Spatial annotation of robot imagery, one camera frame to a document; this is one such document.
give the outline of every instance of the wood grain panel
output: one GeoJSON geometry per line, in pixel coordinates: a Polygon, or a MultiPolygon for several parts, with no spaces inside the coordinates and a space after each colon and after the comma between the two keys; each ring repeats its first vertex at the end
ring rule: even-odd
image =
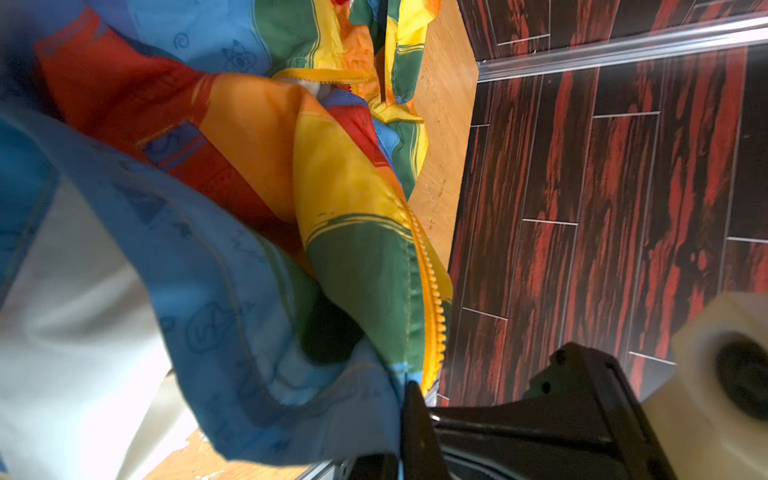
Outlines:
{"type": "Polygon", "coordinates": [[[598,70],[544,76],[524,218],[577,221],[598,70]]]}
{"type": "Polygon", "coordinates": [[[469,241],[475,225],[475,211],[477,210],[478,192],[485,162],[485,144],[487,139],[488,127],[471,127],[469,129],[462,191],[458,198],[451,261],[448,265],[448,272],[454,286],[454,301],[457,303],[462,301],[464,295],[461,277],[466,268],[469,241]]]}
{"type": "Polygon", "coordinates": [[[523,222],[508,312],[498,402],[522,398],[559,347],[576,227],[523,222]]]}
{"type": "Polygon", "coordinates": [[[496,43],[548,34],[549,3],[542,0],[488,0],[496,43]]]}
{"type": "Polygon", "coordinates": [[[766,0],[724,0],[723,2],[697,2],[684,23],[707,22],[715,18],[733,17],[768,8],[766,0]]]}
{"type": "Polygon", "coordinates": [[[621,0],[611,37],[680,25],[693,6],[694,0],[621,0]]]}
{"type": "Polygon", "coordinates": [[[541,90],[539,77],[498,83],[488,127],[463,306],[503,316],[541,90]]]}
{"type": "Polygon", "coordinates": [[[658,111],[664,61],[650,60],[600,68],[594,114],[658,111]]]}
{"type": "Polygon", "coordinates": [[[619,0],[551,0],[550,48],[608,40],[619,0]]]}
{"type": "Polygon", "coordinates": [[[627,355],[624,374],[641,402],[662,386],[674,373],[674,365],[641,356],[627,355]]]}
{"type": "Polygon", "coordinates": [[[462,192],[458,200],[456,212],[456,227],[454,229],[453,248],[448,272],[453,282],[453,309],[448,325],[448,342],[445,345],[445,361],[441,377],[440,393],[448,396],[451,382],[451,371],[454,361],[454,351],[459,336],[458,323],[464,298],[464,280],[469,255],[470,239],[475,225],[478,192],[482,178],[483,162],[485,161],[485,142],[488,137],[488,127],[472,127],[469,130],[469,146],[464,163],[462,192]]]}
{"type": "Polygon", "coordinates": [[[592,121],[563,343],[624,355],[656,129],[654,114],[592,121]]]}
{"type": "Polygon", "coordinates": [[[497,58],[514,57],[515,55],[525,55],[544,50],[549,50],[549,35],[513,41],[512,43],[501,44],[496,48],[497,58]]]}
{"type": "Polygon", "coordinates": [[[462,311],[447,395],[452,407],[496,404],[506,326],[504,319],[462,311]]]}
{"type": "Polygon", "coordinates": [[[487,125],[491,120],[491,102],[495,82],[485,81],[478,84],[475,91],[475,106],[472,109],[472,126],[487,125]]]}
{"type": "Polygon", "coordinates": [[[669,340],[717,295],[746,51],[667,60],[631,349],[669,340]]]}
{"type": "Polygon", "coordinates": [[[768,240],[768,45],[749,48],[728,234],[768,240]]]}
{"type": "Polygon", "coordinates": [[[768,293],[768,243],[728,240],[723,290],[768,293]]]}
{"type": "Polygon", "coordinates": [[[497,58],[496,40],[485,0],[458,0],[469,43],[478,60],[497,58]]]}

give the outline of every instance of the orange fabric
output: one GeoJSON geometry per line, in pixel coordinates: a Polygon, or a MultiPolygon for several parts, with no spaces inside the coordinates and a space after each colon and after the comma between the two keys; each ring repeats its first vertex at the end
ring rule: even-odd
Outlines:
{"type": "MultiPolygon", "coordinates": [[[[207,112],[214,75],[138,54],[90,8],[35,50],[67,123],[140,160],[144,145],[207,112]]],[[[282,223],[207,140],[169,173],[254,228],[282,223]]]]}

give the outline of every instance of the blue fabric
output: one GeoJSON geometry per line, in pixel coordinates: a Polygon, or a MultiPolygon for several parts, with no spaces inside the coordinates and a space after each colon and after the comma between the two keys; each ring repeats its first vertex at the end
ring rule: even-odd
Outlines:
{"type": "Polygon", "coordinates": [[[0,131],[0,306],[35,238],[53,193],[58,172],[26,136],[0,131]]]}
{"type": "Polygon", "coordinates": [[[172,177],[44,115],[0,108],[0,140],[19,150],[4,162],[12,179],[29,158],[41,171],[50,162],[134,264],[184,396],[222,455],[287,465],[399,451],[399,399],[368,340],[336,365],[303,355],[290,316],[322,293],[280,250],[172,177]]]}
{"type": "Polygon", "coordinates": [[[142,49],[140,53],[174,58],[208,73],[230,71],[264,76],[272,67],[272,56],[256,31],[253,0],[88,3],[115,31],[151,49],[142,49]]]}
{"type": "Polygon", "coordinates": [[[392,152],[400,144],[400,137],[392,128],[387,127],[382,122],[373,119],[373,129],[376,130],[376,137],[379,139],[379,149],[384,153],[389,166],[392,166],[392,152]]]}

